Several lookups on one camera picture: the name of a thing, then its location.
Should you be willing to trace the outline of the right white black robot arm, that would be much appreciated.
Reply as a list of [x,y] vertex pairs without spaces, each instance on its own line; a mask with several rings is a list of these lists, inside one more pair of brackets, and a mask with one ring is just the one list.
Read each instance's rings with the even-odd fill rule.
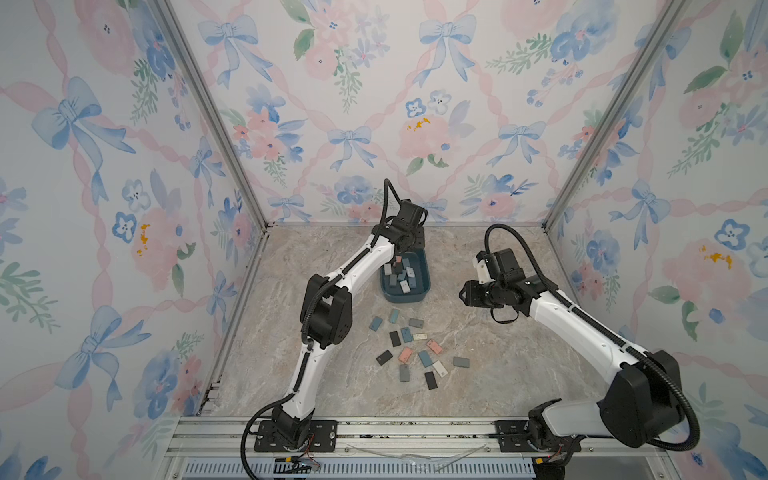
[[587,360],[608,386],[598,400],[544,402],[530,410],[521,436],[537,451],[588,437],[639,448],[691,451],[702,429],[686,397],[677,360],[624,339],[587,313],[549,278],[523,236],[505,224],[484,233],[478,277],[462,287],[468,307],[510,308],[554,332]]

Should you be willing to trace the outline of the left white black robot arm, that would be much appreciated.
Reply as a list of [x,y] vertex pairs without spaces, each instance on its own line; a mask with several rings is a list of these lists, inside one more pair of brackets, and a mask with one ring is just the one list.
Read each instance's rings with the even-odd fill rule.
[[301,349],[284,397],[259,409],[246,423],[239,454],[249,479],[257,474],[247,456],[254,425],[266,424],[290,450],[309,443],[317,393],[332,353],[353,326],[355,294],[384,265],[414,249],[424,238],[427,210],[399,196],[392,182],[383,182],[380,219],[363,246],[327,275],[313,275],[307,283],[300,311]]

